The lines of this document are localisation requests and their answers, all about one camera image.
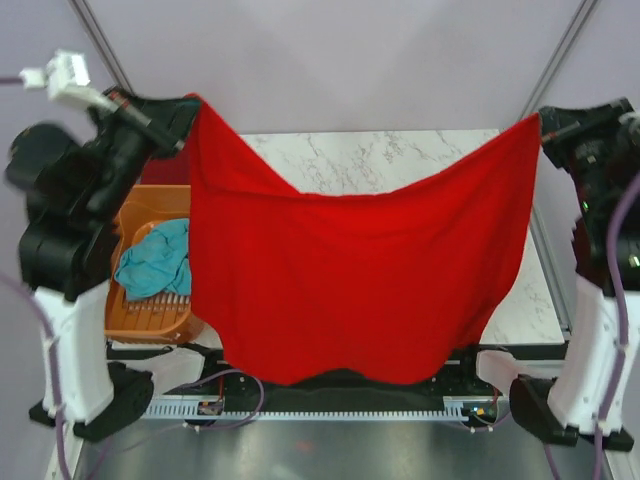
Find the bright red t shirt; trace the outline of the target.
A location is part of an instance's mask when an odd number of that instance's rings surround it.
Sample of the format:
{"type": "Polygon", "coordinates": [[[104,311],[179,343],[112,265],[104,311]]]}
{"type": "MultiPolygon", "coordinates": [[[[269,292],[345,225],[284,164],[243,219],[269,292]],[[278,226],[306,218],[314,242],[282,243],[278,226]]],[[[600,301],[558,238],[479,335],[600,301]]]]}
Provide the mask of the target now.
{"type": "Polygon", "coordinates": [[[187,148],[191,308],[227,362],[262,381],[425,380],[480,340],[518,276],[537,115],[380,194],[298,191],[208,104],[187,148]]]}

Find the right aluminium frame post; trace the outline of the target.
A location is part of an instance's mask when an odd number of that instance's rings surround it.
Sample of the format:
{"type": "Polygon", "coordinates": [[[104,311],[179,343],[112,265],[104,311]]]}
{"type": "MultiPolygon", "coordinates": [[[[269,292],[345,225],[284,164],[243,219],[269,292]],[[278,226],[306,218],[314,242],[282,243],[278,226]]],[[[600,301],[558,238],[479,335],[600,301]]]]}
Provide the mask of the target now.
{"type": "Polygon", "coordinates": [[[537,107],[541,104],[545,94],[551,87],[555,77],[599,4],[599,0],[581,0],[579,2],[576,11],[572,15],[560,40],[556,44],[549,60],[520,110],[518,115],[519,120],[524,119],[537,110],[537,107]]]}

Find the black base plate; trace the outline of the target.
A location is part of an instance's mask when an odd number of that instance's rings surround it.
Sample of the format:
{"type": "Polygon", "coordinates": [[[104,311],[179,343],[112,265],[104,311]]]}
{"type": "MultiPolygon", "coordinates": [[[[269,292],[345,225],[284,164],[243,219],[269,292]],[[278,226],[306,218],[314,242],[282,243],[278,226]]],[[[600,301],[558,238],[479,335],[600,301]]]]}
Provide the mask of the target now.
{"type": "MultiPolygon", "coordinates": [[[[168,354],[174,345],[159,344],[124,344],[114,348],[116,342],[107,347],[108,360],[147,360],[156,354],[168,354]]],[[[201,379],[230,368],[223,359],[220,348],[212,349],[197,344],[183,344],[186,347],[204,354],[205,366],[201,379]]],[[[268,407],[311,407],[337,409],[391,409],[402,407],[434,408],[443,405],[443,397],[492,397],[493,387],[479,380],[475,374],[475,360],[480,351],[502,350],[511,353],[516,360],[531,362],[547,362],[564,360],[568,342],[558,345],[525,344],[525,345],[480,345],[454,350],[449,360],[432,377],[410,385],[391,385],[376,382],[363,375],[349,370],[327,372],[291,386],[277,385],[262,381],[265,390],[264,404],[268,407]]],[[[260,394],[255,380],[242,374],[227,374],[222,379],[211,381],[204,386],[178,388],[170,394],[218,395],[223,401],[231,401],[241,407],[255,408],[260,394]]]]}

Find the teal t shirt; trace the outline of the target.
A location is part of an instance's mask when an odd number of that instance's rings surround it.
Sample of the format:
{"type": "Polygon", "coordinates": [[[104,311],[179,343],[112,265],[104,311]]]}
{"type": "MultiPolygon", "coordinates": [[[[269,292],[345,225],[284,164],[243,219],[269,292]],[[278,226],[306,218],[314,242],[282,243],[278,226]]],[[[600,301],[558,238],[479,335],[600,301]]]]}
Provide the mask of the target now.
{"type": "Polygon", "coordinates": [[[120,257],[115,281],[129,301],[160,293],[189,296],[192,273],[188,252],[189,219],[178,218],[154,226],[120,257]]]}

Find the folded dark red t shirt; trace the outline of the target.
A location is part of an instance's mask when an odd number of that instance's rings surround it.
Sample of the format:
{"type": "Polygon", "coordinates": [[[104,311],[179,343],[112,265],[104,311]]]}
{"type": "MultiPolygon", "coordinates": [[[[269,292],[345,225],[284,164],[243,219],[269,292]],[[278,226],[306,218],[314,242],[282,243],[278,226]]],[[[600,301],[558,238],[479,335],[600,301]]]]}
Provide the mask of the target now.
{"type": "Polygon", "coordinates": [[[150,160],[144,167],[142,185],[189,185],[190,159],[186,151],[175,157],[150,160]]]}

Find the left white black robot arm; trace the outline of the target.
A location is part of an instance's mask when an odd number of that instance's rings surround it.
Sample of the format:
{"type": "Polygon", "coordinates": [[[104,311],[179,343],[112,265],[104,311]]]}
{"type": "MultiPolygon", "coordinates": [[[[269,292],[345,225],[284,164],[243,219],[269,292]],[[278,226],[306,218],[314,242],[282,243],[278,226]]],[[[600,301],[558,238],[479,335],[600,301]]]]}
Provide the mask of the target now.
{"type": "Polygon", "coordinates": [[[6,180],[26,198],[28,225],[18,244],[21,278],[41,323],[44,397],[31,420],[103,441],[136,422],[159,390],[149,370],[107,357],[105,307],[115,218],[146,164],[177,156],[201,101],[154,100],[111,88],[114,109],[90,107],[95,137],[76,141],[40,122],[10,148],[6,180]]]}

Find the left aluminium frame post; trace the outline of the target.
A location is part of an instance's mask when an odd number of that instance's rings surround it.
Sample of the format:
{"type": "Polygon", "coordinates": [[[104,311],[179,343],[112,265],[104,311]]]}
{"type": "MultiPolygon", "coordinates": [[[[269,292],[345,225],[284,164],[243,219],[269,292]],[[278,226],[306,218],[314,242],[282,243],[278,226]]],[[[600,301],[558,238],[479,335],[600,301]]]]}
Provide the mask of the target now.
{"type": "Polygon", "coordinates": [[[85,33],[97,50],[100,59],[115,83],[129,91],[133,91],[132,84],[126,75],[117,55],[112,48],[103,28],[98,22],[96,14],[86,0],[68,0],[68,3],[78,17],[85,33]]]}

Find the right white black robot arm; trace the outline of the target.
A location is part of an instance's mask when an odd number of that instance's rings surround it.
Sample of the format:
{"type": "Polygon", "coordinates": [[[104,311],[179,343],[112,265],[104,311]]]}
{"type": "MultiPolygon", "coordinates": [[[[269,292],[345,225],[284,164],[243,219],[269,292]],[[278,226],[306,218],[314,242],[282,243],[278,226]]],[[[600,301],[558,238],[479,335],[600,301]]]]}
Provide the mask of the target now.
{"type": "Polygon", "coordinates": [[[576,310],[561,373],[510,385],[516,423],[544,443],[629,452],[622,403],[639,349],[639,112],[625,98],[586,109],[545,106],[544,154],[573,183],[576,310]]]}

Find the orange plastic basket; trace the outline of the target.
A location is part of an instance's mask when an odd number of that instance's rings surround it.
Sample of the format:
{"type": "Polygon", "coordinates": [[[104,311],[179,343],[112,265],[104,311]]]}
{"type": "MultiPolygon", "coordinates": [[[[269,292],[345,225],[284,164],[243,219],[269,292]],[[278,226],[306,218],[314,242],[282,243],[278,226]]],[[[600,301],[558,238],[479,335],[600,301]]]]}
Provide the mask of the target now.
{"type": "MultiPolygon", "coordinates": [[[[138,244],[157,225],[189,215],[187,185],[137,185],[116,216],[120,241],[112,256],[116,270],[121,255],[138,244]]],[[[126,298],[124,287],[110,283],[105,307],[105,334],[122,343],[185,344],[210,328],[191,312],[190,298],[159,293],[143,300],[126,298]]]]}

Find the aluminium frame post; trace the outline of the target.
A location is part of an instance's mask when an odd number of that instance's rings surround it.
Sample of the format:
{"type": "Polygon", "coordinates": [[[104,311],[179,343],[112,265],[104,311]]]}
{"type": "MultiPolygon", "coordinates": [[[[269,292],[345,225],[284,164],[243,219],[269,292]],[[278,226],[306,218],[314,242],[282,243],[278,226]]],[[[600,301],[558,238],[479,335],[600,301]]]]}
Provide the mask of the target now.
{"type": "Polygon", "coordinates": [[[85,33],[97,50],[100,59],[115,83],[129,91],[133,91],[132,84],[126,75],[117,55],[112,48],[103,28],[98,22],[96,14],[86,0],[68,0],[68,3],[78,17],[85,33]]]}
{"type": "Polygon", "coordinates": [[[576,11],[572,15],[560,40],[556,44],[549,60],[520,110],[518,115],[519,120],[524,119],[537,110],[537,107],[541,104],[545,94],[551,87],[555,77],[599,4],[599,0],[581,0],[579,2],[576,11]]]}

